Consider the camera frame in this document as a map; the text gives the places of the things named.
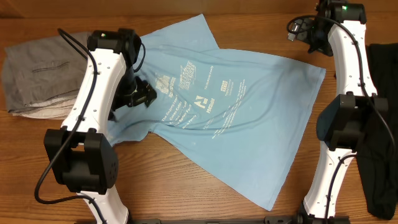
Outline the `light blue printed t-shirt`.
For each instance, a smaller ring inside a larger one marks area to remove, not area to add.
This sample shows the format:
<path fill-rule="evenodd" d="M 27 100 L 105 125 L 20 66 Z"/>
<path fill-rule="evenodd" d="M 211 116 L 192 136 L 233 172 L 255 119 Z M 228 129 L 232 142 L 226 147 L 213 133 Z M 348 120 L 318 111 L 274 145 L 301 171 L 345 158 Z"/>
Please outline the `light blue printed t-shirt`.
<path fill-rule="evenodd" d="M 111 144 L 162 137 L 191 161 L 271 210 L 287 178 L 326 71 L 294 59 L 221 49 L 203 16 L 143 36 L 138 76 L 150 106 L 108 124 Z"/>

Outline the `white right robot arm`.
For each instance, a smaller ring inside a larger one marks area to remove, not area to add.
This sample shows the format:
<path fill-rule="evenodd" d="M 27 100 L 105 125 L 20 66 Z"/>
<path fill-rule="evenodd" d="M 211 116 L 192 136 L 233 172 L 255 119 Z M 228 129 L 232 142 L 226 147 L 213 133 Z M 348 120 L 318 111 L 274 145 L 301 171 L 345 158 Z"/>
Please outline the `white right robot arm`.
<path fill-rule="evenodd" d="M 348 217 L 335 215 L 346 171 L 377 122 L 387 124 L 387 100 L 379 97 L 368 68 L 364 5 L 320 1 L 315 9 L 317 14 L 287 24 L 288 38 L 308 44 L 309 53 L 334 58 L 336 96 L 317 118 L 320 157 L 299 211 L 291 217 L 268 217 L 265 223 L 349 223 Z"/>

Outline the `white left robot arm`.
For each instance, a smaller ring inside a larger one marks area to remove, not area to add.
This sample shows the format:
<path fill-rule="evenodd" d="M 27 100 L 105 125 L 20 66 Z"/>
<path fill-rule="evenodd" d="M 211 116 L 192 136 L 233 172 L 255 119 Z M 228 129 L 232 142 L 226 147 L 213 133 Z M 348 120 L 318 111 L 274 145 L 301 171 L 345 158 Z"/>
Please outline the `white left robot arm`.
<path fill-rule="evenodd" d="M 86 72 L 61 127 L 45 133 L 49 164 L 36 183 L 35 200 L 56 204 L 82 199 L 96 223 L 132 223 L 115 186 L 119 160 L 107 127 L 109 121 L 116 120 L 114 112 L 121 107 L 150 106 L 157 98 L 154 88 L 136 76 L 146 56 L 145 45 L 132 29 L 96 30 L 86 45 L 63 29 L 58 33 L 86 59 Z M 40 197 L 40 187 L 49 172 L 72 192 L 71 196 L 51 201 Z"/>

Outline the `folded beige garment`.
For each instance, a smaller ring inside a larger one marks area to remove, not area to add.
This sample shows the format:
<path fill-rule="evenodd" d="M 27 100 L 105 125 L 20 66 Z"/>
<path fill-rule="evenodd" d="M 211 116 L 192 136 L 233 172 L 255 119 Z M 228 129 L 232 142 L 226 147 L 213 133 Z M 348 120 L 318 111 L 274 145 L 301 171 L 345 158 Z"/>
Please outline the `folded beige garment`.
<path fill-rule="evenodd" d="M 23 104 L 9 113 L 33 119 L 64 119 L 73 108 L 76 97 L 76 92 L 58 95 L 45 101 Z"/>

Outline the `folded grey trousers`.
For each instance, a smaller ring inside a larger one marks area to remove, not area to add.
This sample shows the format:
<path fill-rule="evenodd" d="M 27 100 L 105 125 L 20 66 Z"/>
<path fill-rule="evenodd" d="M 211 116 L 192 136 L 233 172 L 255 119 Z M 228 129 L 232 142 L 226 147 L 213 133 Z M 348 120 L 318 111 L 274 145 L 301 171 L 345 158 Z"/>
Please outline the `folded grey trousers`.
<path fill-rule="evenodd" d="M 4 50 L 1 81 L 9 113 L 77 95 L 86 72 L 86 54 L 80 55 L 62 37 L 31 40 Z"/>

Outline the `black garment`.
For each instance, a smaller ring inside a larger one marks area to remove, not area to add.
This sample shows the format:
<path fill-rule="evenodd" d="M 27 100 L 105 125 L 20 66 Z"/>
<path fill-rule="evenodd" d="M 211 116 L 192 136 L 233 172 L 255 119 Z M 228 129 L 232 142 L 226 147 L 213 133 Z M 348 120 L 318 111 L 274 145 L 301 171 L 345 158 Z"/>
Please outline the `black garment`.
<path fill-rule="evenodd" d="M 371 44 L 366 50 L 374 86 L 388 100 L 385 121 L 397 140 L 397 44 Z M 391 137 L 379 119 L 359 151 L 357 164 L 368 212 L 392 219 L 397 204 L 397 158 L 392 157 Z"/>

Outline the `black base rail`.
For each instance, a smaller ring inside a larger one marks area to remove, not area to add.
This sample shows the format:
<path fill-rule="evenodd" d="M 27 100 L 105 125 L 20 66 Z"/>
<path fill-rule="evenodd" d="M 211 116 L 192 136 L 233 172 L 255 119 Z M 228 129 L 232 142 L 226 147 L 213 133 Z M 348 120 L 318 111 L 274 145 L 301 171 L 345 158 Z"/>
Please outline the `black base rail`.
<path fill-rule="evenodd" d="M 296 216 L 269 216 L 256 219 L 230 219 L 230 220 L 132 220 L 128 224 L 299 224 L 299 223 L 332 223 L 332 224 L 350 224 L 348 217 L 332 218 L 328 221 L 316 218 L 314 220 L 304 220 L 300 215 Z"/>

